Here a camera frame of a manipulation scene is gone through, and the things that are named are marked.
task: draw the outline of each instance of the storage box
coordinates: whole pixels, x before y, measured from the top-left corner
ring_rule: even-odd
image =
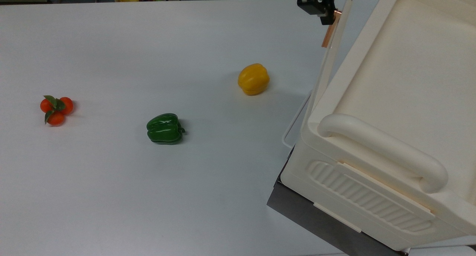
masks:
[[[282,183],[394,250],[475,235],[475,13],[379,0],[314,91]]]

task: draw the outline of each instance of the crate handle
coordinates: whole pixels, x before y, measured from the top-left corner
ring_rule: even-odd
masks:
[[[414,171],[422,177],[420,188],[425,193],[436,193],[448,182],[447,170],[437,159],[356,117],[342,113],[324,117],[318,126],[318,134],[328,138],[334,133],[352,139]]]

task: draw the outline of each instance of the tomato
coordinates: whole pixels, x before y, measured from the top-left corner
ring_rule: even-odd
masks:
[[[53,112],[48,117],[48,124],[52,126],[60,126],[64,122],[64,115],[61,112]]]
[[[62,102],[64,102],[64,105],[65,105],[65,108],[60,111],[63,115],[68,115],[68,114],[70,114],[71,112],[73,112],[74,104],[73,104],[73,101],[72,101],[70,98],[68,98],[68,97],[61,97],[60,100],[61,100]]]
[[[41,103],[39,104],[39,108],[41,108],[41,110],[43,112],[48,112],[48,111],[51,111],[53,110],[53,106],[51,105],[51,103],[49,102],[49,100],[46,100],[46,99],[43,99],[41,101]]]

